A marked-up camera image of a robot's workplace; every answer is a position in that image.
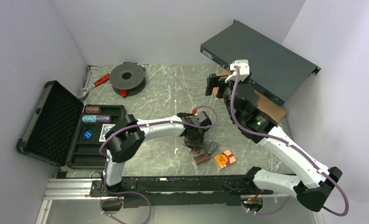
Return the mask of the grey-green poker chip stack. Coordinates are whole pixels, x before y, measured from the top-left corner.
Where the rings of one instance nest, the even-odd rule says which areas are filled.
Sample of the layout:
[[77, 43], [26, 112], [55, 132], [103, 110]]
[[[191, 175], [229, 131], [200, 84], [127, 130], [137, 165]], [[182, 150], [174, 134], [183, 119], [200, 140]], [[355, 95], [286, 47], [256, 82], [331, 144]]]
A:
[[218, 142], [216, 141], [212, 141], [205, 149], [204, 149], [204, 152], [211, 156], [219, 147], [219, 144]]

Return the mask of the black poker set case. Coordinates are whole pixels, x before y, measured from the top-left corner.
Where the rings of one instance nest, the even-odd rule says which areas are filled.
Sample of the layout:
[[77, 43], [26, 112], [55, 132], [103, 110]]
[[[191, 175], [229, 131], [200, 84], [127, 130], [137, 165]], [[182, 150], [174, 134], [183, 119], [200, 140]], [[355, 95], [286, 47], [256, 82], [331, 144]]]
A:
[[[99, 153], [99, 137], [103, 123], [82, 122], [88, 106], [58, 81], [48, 81], [17, 141], [17, 152], [53, 166], [102, 169], [105, 157]], [[82, 134], [87, 129], [93, 136], [84, 140]]]

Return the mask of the red-brown poker chip stack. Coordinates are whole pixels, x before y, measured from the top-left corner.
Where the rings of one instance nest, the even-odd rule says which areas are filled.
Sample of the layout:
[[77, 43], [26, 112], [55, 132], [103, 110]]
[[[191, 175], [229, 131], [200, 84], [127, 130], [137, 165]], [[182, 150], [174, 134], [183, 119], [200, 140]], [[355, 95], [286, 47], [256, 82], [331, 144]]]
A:
[[201, 151], [201, 149], [199, 147], [192, 147], [191, 148], [191, 153], [192, 154], [199, 154]]

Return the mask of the purple poker chip stack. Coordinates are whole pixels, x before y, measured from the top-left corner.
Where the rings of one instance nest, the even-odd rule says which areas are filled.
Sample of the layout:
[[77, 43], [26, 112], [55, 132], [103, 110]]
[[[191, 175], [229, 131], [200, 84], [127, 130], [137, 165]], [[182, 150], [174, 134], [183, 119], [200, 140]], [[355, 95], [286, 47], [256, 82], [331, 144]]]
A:
[[111, 123], [111, 116], [110, 115], [97, 115], [96, 122], [98, 123]]

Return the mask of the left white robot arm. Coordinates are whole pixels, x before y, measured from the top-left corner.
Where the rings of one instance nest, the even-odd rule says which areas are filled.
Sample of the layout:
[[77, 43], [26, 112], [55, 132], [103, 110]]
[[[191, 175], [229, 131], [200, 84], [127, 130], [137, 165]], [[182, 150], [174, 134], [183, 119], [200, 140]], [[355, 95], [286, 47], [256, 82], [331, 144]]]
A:
[[201, 138], [212, 125], [205, 112], [181, 112], [168, 118], [152, 120], [136, 119], [132, 114], [124, 116], [105, 134], [106, 141], [101, 146], [101, 153], [106, 157], [102, 190], [109, 196], [120, 191], [125, 163], [144, 142], [168, 136], [194, 141]]

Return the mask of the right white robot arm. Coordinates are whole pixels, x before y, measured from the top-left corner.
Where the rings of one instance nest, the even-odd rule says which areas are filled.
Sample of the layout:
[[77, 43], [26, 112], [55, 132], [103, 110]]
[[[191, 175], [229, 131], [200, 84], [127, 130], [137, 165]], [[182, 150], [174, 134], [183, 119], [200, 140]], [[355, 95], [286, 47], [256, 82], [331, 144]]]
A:
[[293, 172], [277, 174], [260, 167], [252, 167], [244, 176], [244, 189], [250, 194], [271, 190], [295, 197], [305, 208], [321, 209], [344, 216], [349, 209], [348, 197], [338, 185], [342, 171], [328, 168], [300, 148], [266, 113], [257, 108], [259, 96], [250, 91], [249, 76], [240, 80], [237, 75], [207, 77], [205, 94], [218, 91], [217, 98], [224, 101], [230, 119], [246, 138], [270, 150]]

